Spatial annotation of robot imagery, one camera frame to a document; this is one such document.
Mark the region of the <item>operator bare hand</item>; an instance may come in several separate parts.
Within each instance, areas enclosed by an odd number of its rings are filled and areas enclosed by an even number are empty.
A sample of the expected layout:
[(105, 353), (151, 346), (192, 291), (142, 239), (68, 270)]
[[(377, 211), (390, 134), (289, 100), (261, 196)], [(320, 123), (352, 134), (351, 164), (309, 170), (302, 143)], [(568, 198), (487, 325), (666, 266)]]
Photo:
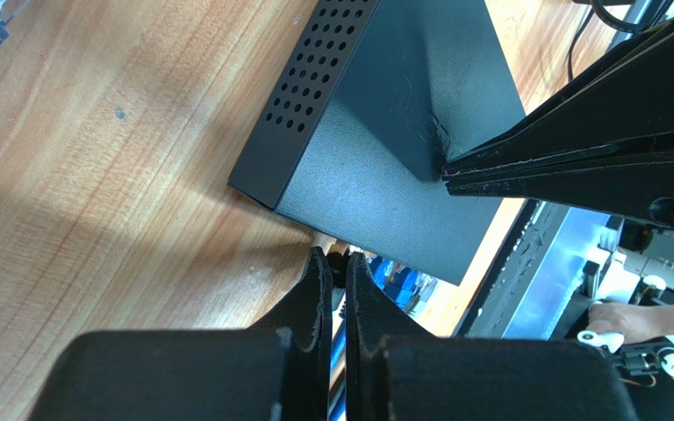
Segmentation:
[(625, 344), (637, 344), (666, 334), (658, 307), (624, 303), (595, 303), (588, 310), (587, 330), (619, 333)]

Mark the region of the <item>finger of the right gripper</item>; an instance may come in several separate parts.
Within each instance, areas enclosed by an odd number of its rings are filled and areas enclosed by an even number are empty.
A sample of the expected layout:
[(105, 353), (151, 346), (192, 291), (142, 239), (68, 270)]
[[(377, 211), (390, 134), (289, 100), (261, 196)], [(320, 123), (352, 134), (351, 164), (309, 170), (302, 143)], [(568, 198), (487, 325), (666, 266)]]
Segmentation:
[(674, 160), (674, 18), (620, 43), (441, 175), (502, 174), (616, 152)]
[(453, 196), (525, 197), (674, 230), (674, 149), (451, 175)]

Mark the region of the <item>black network switch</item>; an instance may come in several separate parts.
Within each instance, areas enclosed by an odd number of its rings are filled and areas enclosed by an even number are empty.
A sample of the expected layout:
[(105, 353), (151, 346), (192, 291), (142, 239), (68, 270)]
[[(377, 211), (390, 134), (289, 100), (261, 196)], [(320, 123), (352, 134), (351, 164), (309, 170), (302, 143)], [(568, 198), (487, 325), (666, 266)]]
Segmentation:
[(229, 175), (275, 214), (458, 284), (501, 204), (441, 168), (524, 115), (483, 1), (319, 1)]

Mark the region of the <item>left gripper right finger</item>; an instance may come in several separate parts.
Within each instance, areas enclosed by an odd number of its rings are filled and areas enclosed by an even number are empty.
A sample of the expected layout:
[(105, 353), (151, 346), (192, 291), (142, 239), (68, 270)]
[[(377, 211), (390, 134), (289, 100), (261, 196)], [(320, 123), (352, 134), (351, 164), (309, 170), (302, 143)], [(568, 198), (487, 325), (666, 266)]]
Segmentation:
[(596, 350), (567, 341), (444, 339), (346, 267), (350, 420), (634, 420), (627, 388)]

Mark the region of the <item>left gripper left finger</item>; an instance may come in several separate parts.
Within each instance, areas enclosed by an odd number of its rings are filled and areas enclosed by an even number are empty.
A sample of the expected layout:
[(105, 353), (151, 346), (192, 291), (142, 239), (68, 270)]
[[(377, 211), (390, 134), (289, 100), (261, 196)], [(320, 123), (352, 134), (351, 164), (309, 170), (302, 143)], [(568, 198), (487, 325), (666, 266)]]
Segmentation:
[(33, 420), (324, 420), (333, 277), (323, 251), (242, 330), (88, 332), (54, 363)]

